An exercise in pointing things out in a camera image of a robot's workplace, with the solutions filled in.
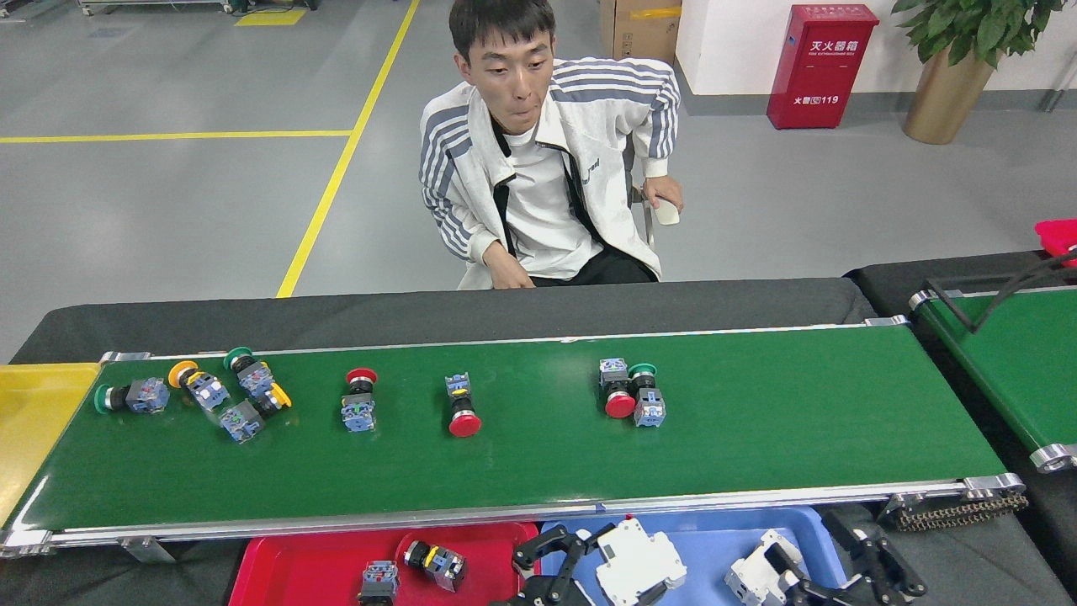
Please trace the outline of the person's right hand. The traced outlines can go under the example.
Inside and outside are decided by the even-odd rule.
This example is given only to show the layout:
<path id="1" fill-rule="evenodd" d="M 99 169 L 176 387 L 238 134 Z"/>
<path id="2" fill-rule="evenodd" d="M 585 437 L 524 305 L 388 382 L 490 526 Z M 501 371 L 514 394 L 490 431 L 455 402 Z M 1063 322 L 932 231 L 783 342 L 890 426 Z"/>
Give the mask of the person's right hand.
<path id="1" fill-rule="evenodd" d="M 491 276 L 492 288 L 534 288 L 535 284 L 523 266 L 501 244 L 492 242 L 482 253 L 482 262 Z"/>

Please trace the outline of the person's left hand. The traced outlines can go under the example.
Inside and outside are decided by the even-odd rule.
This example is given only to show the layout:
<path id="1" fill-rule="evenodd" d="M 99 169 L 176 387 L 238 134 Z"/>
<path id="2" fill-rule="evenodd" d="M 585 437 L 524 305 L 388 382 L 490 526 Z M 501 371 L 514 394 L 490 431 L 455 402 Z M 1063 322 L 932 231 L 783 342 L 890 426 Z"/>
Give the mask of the person's left hand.
<path id="1" fill-rule="evenodd" d="M 683 211 L 683 188 L 673 177 L 647 177 L 644 179 L 642 192 L 644 199 L 654 210 L 658 210 L 665 200 L 676 207 L 679 212 Z"/>

